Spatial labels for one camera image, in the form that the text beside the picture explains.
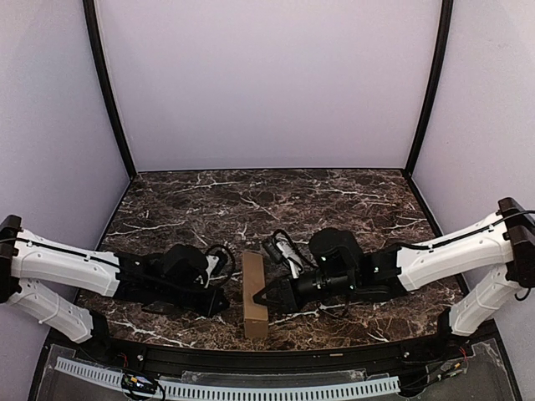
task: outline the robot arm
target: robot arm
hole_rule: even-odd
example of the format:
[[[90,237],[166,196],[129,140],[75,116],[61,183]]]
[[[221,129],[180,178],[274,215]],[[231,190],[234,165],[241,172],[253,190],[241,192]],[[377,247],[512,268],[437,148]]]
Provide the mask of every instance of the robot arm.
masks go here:
[[[491,266],[476,288],[441,317],[447,322],[439,327],[446,326],[450,335],[470,336],[517,292],[535,287],[535,221],[528,215],[532,212],[511,198],[500,200],[499,206],[498,212],[450,235],[368,254],[351,232],[321,230],[308,243],[318,266],[297,278],[278,278],[254,300],[286,313],[340,295],[385,302],[443,277]],[[274,261],[276,242],[272,236],[264,243]]]
[[[227,256],[235,267],[225,246],[213,246],[206,254],[184,245],[147,256],[88,251],[46,240],[20,224],[19,217],[9,216],[0,225],[0,303],[23,310],[75,343],[107,338],[105,318],[76,307],[40,280],[146,306],[164,302],[205,316],[229,306],[221,288],[224,281],[218,287],[210,283]]]

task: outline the brown box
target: brown box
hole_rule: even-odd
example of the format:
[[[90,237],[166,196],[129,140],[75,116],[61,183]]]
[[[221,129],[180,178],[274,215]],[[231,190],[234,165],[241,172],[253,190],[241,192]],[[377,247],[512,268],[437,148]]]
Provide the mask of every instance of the brown box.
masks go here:
[[[245,337],[265,338],[268,336],[268,308],[252,300],[252,296],[265,287],[262,255],[243,252],[242,261]]]

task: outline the brown marble table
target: brown marble table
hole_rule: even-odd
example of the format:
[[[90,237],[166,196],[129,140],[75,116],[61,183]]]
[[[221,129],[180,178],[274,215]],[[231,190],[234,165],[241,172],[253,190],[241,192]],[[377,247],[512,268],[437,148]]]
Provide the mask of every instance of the brown marble table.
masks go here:
[[[364,251],[433,234],[398,170],[223,170],[139,174],[112,221],[102,249],[146,254],[188,243],[225,243],[235,252],[261,251],[283,228],[306,255],[307,240],[324,227],[351,230]],[[281,274],[267,258],[267,281]],[[141,311],[139,304],[82,291],[78,304],[103,313],[116,338],[221,350],[340,348],[415,338],[436,330],[438,314],[461,298],[455,278],[390,302],[343,300],[308,305],[301,313],[270,314],[269,335],[244,337],[242,277],[226,285],[228,310],[213,318],[175,310]]]

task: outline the white panel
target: white panel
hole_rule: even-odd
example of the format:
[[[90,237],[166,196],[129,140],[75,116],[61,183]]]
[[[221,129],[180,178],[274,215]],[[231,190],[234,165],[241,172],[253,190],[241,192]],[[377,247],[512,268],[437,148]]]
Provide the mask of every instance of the white panel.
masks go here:
[[[18,214],[46,238],[96,245],[127,176],[81,1],[0,2],[0,160],[0,220]],[[48,328],[5,305],[0,322],[0,399],[23,401]]]
[[[535,209],[535,3],[456,2],[415,180],[445,232],[512,196]],[[474,287],[486,272],[466,277]],[[497,314],[523,397],[535,399],[535,297]]]
[[[99,0],[139,170],[401,167],[438,0]]]

